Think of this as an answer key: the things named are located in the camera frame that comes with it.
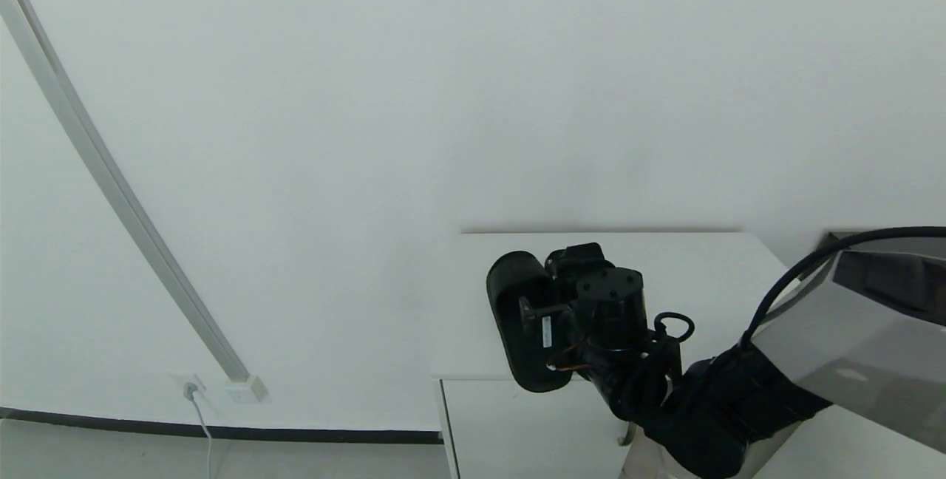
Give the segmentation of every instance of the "metal ring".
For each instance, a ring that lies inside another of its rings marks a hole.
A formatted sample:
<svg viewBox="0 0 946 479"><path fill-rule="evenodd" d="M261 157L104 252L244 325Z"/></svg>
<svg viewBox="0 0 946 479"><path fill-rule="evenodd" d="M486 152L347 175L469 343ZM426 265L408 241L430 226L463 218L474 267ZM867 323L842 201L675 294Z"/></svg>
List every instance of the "metal ring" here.
<svg viewBox="0 0 946 479"><path fill-rule="evenodd" d="M666 311L666 313L660 313L659 315L656 315L656 317L653 318L653 328L655 328L655 330L658 330L658 331L666 331L667 330L666 325L662 324L665 318L672 318L673 320L679 320L680 322L683 322L687 325L687 330L679 337L676 337L676 341L678 343L682 343L683 341L686 341L689 337L693 336L693 331L696 330L696 324L693 323L693 319L685 314L673 313L672 311Z"/></svg>

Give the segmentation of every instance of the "power cord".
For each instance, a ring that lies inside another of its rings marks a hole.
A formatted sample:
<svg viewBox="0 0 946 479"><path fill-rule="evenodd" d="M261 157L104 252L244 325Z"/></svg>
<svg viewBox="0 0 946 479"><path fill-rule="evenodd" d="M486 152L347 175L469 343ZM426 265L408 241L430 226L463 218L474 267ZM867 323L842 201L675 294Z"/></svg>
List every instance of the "power cord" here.
<svg viewBox="0 0 946 479"><path fill-rule="evenodd" d="M207 435L207 479L212 479L213 475L210 473L210 455L212 449L214 448L214 438L213 436L210 436L210 431L207 429L207 424L203 421L203 415L200 414L200 408L197 405L196 399L194 399L194 393L196 391L196 384L183 385L183 397L187 398L187 401L190 401L194 405L194 410L197 411L197 418L200 419L200 427L203 428L203 434Z"/></svg>

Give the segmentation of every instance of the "white table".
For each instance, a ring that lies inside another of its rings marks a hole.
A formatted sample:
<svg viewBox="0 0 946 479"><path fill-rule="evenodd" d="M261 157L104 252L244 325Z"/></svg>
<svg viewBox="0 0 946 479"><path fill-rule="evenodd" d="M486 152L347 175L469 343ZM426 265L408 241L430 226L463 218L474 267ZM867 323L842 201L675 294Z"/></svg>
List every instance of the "white table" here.
<svg viewBox="0 0 946 479"><path fill-rule="evenodd" d="M463 234L440 260L426 295L435 394L454 477L615 479L625 428L593 385L577 376L561 390L531 394L511 378L486 297L497 258L595 241L619 267L641 271L647 314L674 310L696 323L683 365L733 345L785 267L753 234ZM670 332L682 331L669 323Z"/></svg>

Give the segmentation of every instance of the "white cabinet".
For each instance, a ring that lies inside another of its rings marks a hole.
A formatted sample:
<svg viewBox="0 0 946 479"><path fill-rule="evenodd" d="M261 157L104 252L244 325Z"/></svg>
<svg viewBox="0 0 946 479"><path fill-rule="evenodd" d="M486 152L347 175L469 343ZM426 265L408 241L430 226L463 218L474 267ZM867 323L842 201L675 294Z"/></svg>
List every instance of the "white cabinet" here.
<svg viewBox="0 0 946 479"><path fill-rule="evenodd" d="M514 381L443 381L462 479L616 479L626 424L594 385L531 394Z"/></svg>

